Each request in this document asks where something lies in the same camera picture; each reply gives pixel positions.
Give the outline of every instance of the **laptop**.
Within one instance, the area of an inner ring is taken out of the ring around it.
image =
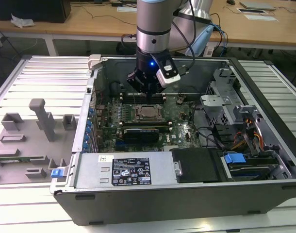
[[[252,2],[252,1],[241,1],[240,4],[247,9],[258,9],[258,10],[268,10],[268,11],[275,11],[272,5],[268,3],[260,3],[260,2]]]

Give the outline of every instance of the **motherboard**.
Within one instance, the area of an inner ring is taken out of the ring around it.
[[[137,93],[112,97],[96,107],[95,125],[102,135],[99,152],[200,147],[192,124],[193,108],[194,101],[183,101],[179,95],[160,95],[150,103]]]

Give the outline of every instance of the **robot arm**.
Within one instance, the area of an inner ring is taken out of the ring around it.
[[[173,13],[179,11],[175,19],[176,24],[179,24],[181,19],[181,22],[193,25],[195,19],[201,27],[203,23],[205,25],[211,23],[209,16],[211,4],[212,0],[137,1],[136,68],[127,78],[133,88],[145,93],[149,98],[181,79],[186,69],[176,67],[168,50],[170,40],[177,37],[177,33],[171,32]],[[189,43],[194,42],[193,27],[186,35]],[[186,47],[182,38],[176,40],[174,44],[176,48]]]

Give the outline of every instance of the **motherboard chip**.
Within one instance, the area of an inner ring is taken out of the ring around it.
[[[160,105],[136,105],[135,117],[137,122],[163,121]]]

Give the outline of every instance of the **blue cable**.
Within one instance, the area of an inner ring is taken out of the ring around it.
[[[226,37],[225,37],[225,34],[223,33],[223,31],[220,29],[220,27],[218,27],[216,24],[213,24],[213,23],[211,23],[211,25],[213,25],[222,34],[222,36],[224,38],[224,46],[223,46],[223,49],[222,49],[220,56],[219,56],[219,57],[221,57],[226,49]]]

